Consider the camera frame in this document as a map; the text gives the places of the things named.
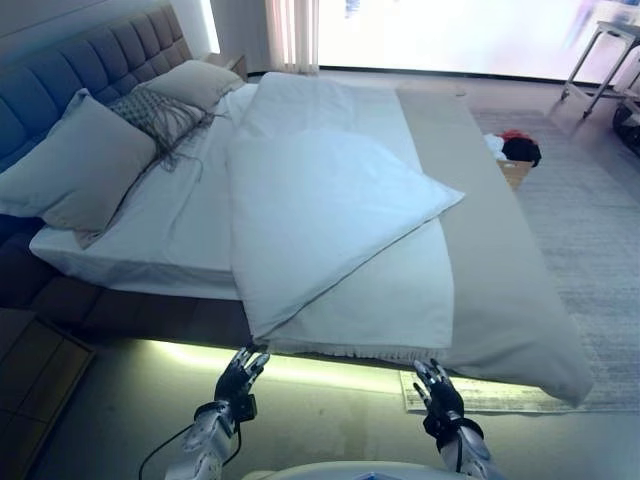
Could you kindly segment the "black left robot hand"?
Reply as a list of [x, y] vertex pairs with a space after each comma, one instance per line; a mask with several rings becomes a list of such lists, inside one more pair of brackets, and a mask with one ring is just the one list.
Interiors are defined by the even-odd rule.
[[216, 383], [214, 399], [231, 403], [247, 396], [269, 360], [270, 354], [255, 345], [238, 350]]

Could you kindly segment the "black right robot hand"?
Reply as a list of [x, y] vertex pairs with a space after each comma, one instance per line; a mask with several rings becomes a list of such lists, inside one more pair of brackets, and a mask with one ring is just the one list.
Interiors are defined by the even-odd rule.
[[427, 363], [413, 361], [415, 373], [419, 379], [413, 388], [431, 416], [438, 423], [444, 424], [464, 417], [464, 401], [446, 370], [435, 359]]

